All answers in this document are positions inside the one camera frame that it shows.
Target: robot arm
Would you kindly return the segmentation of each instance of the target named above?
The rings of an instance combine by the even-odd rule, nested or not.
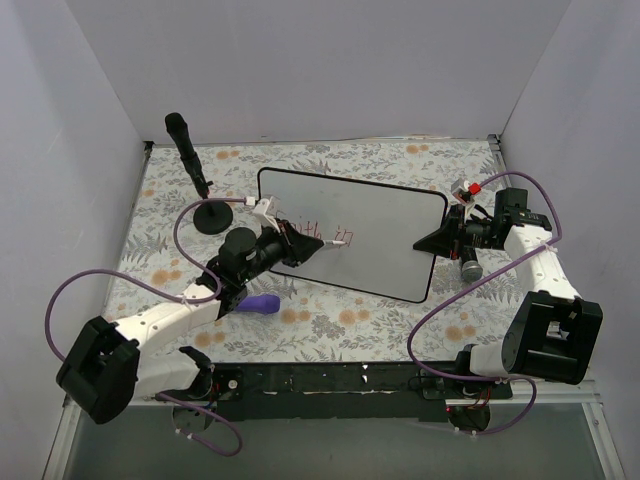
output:
[[[547,217],[527,209],[526,190],[497,192],[494,217],[484,219],[470,213],[478,192],[475,184],[455,183],[452,193],[461,204],[453,205],[442,227],[414,249],[457,259],[466,248],[492,248],[517,260],[551,239]],[[602,322],[600,306],[580,297],[553,248],[515,269],[525,297],[503,341],[468,345],[457,363],[479,376],[524,374],[580,383]]]
[[[277,219],[277,199],[258,202],[259,237],[245,227],[230,230],[218,255],[207,268],[218,282],[203,273],[184,292],[183,303],[161,303],[146,312],[109,323],[96,317],[85,324],[63,362],[56,382],[96,423],[117,416],[134,397],[165,390],[187,390],[200,398],[210,387],[211,363],[192,347],[182,347],[161,359],[150,354],[192,328],[233,311],[247,296],[246,284],[278,262],[296,267],[327,244],[298,233],[286,220]]]

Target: purple marker cap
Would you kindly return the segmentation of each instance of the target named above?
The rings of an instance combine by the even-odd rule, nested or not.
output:
[[[258,295],[247,297],[235,308],[236,312],[256,312],[268,315],[280,310],[280,297],[276,295]]]

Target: white wall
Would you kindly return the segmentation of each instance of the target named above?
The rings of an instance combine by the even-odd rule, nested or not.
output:
[[[569,0],[67,3],[143,139],[232,143],[502,132]]]
[[[42,475],[60,420],[43,315],[76,271],[114,266],[142,144],[63,0],[0,0],[0,476]],[[106,282],[54,311],[64,352]]]
[[[640,477],[639,26],[637,0],[574,0],[503,137],[507,165],[549,189],[566,270],[604,311],[592,366],[628,478]]]

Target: floral pattern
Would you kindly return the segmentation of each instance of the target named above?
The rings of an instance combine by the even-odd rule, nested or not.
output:
[[[310,145],[256,145],[197,149],[212,196],[256,196],[262,167],[331,174],[437,190],[450,200],[450,185],[459,177],[482,180],[502,168],[484,141],[362,142]],[[479,196],[491,210],[489,185]],[[197,194],[174,148],[155,148],[149,159],[119,270],[173,294],[198,275],[173,244],[178,213]],[[234,226],[256,232],[250,209],[232,204]],[[188,214],[180,241],[196,259],[206,262],[223,235],[198,233]],[[478,252],[485,274],[507,262],[503,252]],[[249,284],[250,294],[271,293],[281,299],[273,315],[231,313],[190,331],[162,348],[163,355],[194,345],[214,362],[404,361],[413,326],[438,304],[464,288],[458,262],[438,258],[427,300],[422,304],[391,300],[338,287],[265,273]],[[467,343],[502,338],[521,300],[515,274],[495,279],[441,312],[414,341],[416,353],[430,360],[451,360]],[[105,315],[115,320],[134,315],[160,299],[120,279],[114,281]]]

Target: marker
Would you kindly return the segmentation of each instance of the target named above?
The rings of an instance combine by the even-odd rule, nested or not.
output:
[[[346,245],[347,242],[343,242],[341,240],[323,240],[325,247],[327,245],[335,245],[337,247],[341,247],[342,245]]]

